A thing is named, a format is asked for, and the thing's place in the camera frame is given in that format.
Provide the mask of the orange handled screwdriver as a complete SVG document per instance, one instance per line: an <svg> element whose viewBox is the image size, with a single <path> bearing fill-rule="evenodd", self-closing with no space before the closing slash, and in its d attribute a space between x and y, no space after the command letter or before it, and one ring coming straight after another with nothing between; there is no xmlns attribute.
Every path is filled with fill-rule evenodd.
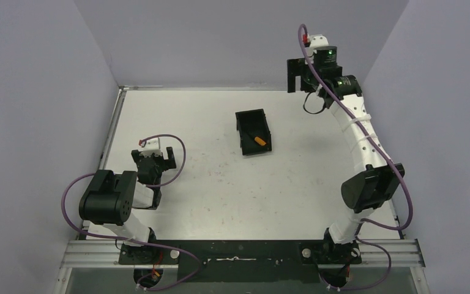
<svg viewBox="0 0 470 294"><path fill-rule="evenodd" d="M247 132L247 133L248 133L248 136L260 146L267 145L266 141L262 139L260 136L258 136L257 134L254 134L253 132Z"/></svg>

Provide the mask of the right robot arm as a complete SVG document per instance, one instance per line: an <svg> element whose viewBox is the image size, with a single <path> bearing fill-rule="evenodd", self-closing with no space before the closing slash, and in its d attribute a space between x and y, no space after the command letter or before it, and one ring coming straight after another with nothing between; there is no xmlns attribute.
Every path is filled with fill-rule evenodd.
<svg viewBox="0 0 470 294"><path fill-rule="evenodd" d="M344 256L344 244L355 241L364 224L403 229L402 225L382 224L371 215L398 187L406 187L405 170L382 147L359 82L353 75L344 75L337 63L337 47L303 45L301 49L303 57L287 61L288 92L296 92L295 79L300 78L301 91L324 101L321 111L330 111L338 122L354 165L354 175L340 188L345 212L327 228L330 239L320 245L322 258L333 263Z"/></svg>

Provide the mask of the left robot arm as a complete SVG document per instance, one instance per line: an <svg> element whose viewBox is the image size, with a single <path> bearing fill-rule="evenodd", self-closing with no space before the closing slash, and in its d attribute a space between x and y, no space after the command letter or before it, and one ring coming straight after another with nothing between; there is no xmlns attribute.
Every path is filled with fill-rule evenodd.
<svg viewBox="0 0 470 294"><path fill-rule="evenodd" d="M133 150L132 159L136 171L115 174L111 170L98 170L92 177L79 204L79 215L84 221L101 225L124 243L134 246L133 256L142 264L148 264L157 256L153 229L141 223L133 209L156 210L162 193L162 175L177 168L173 149Z"/></svg>

